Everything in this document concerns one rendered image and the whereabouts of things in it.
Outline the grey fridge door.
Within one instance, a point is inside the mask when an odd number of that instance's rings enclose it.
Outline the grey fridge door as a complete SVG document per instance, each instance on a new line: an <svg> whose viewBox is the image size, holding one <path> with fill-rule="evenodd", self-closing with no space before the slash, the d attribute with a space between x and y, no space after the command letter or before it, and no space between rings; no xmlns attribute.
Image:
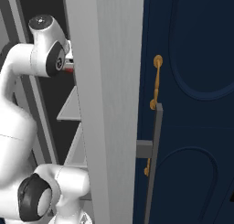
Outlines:
<svg viewBox="0 0 234 224"><path fill-rule="evenodd" d="M66 0L96 224L133 224L144 0Z"/></svg>

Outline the navy cupboard door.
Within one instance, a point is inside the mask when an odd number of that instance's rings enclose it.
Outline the navy cupboard door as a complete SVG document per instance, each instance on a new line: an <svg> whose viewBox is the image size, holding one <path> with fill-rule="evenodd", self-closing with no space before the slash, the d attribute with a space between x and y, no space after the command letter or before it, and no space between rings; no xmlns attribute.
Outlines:
<svg viewBox="0 0 234 224"><path fill-rule="evenodd" d="M142 127L160 55L164 125L234 128L234 0L148 0L146 15Z"/></svg>
<svg viewBox="0 0 234 224"><path fill-rule="evenodd" d="M162 128L149 224L234 224L234 129Z"/></svg>

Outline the grey fridge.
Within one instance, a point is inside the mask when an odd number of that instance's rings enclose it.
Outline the grey fridge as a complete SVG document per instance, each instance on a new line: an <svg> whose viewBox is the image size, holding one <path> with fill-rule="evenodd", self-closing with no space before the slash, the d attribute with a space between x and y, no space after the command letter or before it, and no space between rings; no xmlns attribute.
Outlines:
<svg viewBox="0 0 234 224"><path fill-rule="evenodd" d="M28 20L40 14L51 14L64 27L63 0L0 0L0 69L8 47L20 38L33 40ZM80 124L68 115L58 120L64 103L74 88L73 75L69 72L51 79L25 76L19 81L14 102L22 103L38 123L35 152L30 155L26 172L38 163L64 164L75 150L74 136Z"/></svg>

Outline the grey fridge shelf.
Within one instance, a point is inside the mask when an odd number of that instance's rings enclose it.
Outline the grey fridge shelf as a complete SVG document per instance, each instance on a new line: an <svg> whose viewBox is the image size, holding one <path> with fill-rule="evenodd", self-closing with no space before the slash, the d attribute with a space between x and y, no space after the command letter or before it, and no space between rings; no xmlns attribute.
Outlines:
<svg viewBox="0 0 234 224"><path fill-rule="evenodd" d="M77 87L74 86L57 116L58 121L80 121L80 105Z"/></svg>
<svg viewBox="0 0 234 224"><path fill-rule="evenodd" d="M64 165L76 166L78 168L87 167L81 124L79 124L77 128L77 132L71 143Z"/></svg>

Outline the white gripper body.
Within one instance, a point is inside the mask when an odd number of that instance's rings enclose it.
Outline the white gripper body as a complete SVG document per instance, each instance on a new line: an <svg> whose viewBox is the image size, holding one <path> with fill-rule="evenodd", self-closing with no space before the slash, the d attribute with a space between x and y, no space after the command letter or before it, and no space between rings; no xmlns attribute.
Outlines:
<svg viewBox="0 0 234 224"><path fill-rule="evenodd" d="M74 65L73 54L72 54L72 47L71 42L68 40L65 48L66 56L65 56L65 69L72 69Z"/></svg>

